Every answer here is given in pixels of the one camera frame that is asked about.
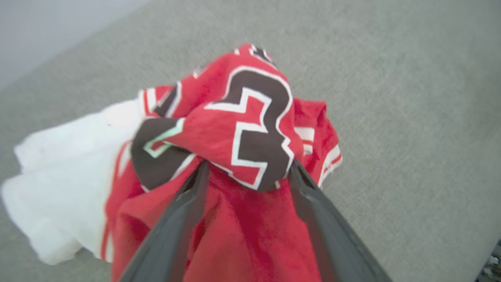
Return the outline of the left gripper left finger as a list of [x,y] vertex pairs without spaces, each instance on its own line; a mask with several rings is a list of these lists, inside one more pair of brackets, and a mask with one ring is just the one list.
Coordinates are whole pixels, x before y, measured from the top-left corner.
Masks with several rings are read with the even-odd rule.
[[204,214],[210,169],[202,161],[149,232],[119,282],[183,282],[193,229]]

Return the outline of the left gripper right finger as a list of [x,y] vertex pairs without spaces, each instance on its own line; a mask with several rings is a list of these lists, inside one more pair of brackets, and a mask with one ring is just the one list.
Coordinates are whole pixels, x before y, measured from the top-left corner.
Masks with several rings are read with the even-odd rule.
[[297,159],[288,183],[296,214],[308,228],[322,282],[392,282]]

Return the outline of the red Bulls 23 jersey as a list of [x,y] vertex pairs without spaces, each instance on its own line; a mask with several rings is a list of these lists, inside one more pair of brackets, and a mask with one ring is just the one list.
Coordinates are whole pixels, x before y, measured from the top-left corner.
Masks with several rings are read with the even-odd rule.
[[342,162],[322,101],[294,98],[265,50],[246,44],[174,85],[28,136],[2,199],[39,259],[86,248],[118,282],[204,161],[201,219],[183,282],[320,282],[287,180],[298,160],[320,187]]

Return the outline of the grey fabric sofa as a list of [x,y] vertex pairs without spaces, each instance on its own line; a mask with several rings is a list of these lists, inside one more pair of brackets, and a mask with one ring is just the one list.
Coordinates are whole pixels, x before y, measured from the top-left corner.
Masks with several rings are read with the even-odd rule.
[[29,133],[254,43],[322,100],[324,191],[394,282],[474,282],[501,239],[501,0],[152,0],[0,92],[0,184]]

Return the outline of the dark patterned rug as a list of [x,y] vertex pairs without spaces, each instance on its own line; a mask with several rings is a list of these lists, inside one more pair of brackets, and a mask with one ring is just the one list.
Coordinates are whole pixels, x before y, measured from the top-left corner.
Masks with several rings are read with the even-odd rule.
[[474,282],[501,282],[501,240],[499,240]]

